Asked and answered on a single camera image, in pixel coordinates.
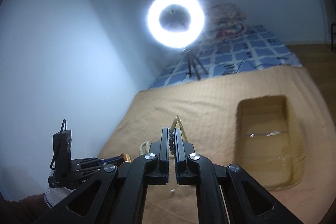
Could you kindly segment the dark sleeved left forearm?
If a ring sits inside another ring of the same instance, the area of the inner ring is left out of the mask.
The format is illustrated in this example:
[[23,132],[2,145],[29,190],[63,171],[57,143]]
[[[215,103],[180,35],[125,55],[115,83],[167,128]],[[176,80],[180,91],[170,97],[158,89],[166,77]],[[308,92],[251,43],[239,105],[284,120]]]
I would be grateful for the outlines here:
[[8,201],[1,195],[1,223],[34,223],[49,210],[44,194],[28,196],[19,201]]

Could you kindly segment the white gloved left hand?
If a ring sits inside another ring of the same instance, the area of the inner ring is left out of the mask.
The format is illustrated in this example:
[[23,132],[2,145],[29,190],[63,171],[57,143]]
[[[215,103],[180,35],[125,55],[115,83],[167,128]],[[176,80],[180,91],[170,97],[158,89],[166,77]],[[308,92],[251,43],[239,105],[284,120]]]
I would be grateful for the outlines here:
[[66,187],[61,188],[49,188],[47,192],[45,192],[43,198],[45,203],[49,208],[53,208],[59,202],[64,200],[67,196],[69,196],[74,190],[68,189]]

